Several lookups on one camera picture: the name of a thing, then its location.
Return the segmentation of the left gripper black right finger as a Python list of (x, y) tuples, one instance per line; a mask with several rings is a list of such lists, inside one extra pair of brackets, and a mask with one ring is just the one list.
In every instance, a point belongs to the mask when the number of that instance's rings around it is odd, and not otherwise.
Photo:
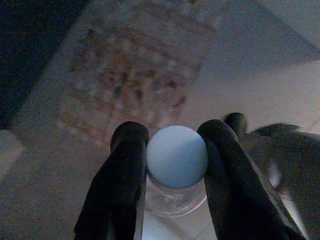
[(304, 236), (279, 195), (218, 119), (202, 123), (208, 167), (204, 175), (207, 203), (219, 240), (303, 240)]

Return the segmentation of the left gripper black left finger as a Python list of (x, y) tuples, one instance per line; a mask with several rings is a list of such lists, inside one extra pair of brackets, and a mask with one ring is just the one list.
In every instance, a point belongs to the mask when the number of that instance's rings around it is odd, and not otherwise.
[(140, 240), (146, 196), (148, 129), (120, 124), (110, 155), (94, 176), (74, 227), (76, 240)]

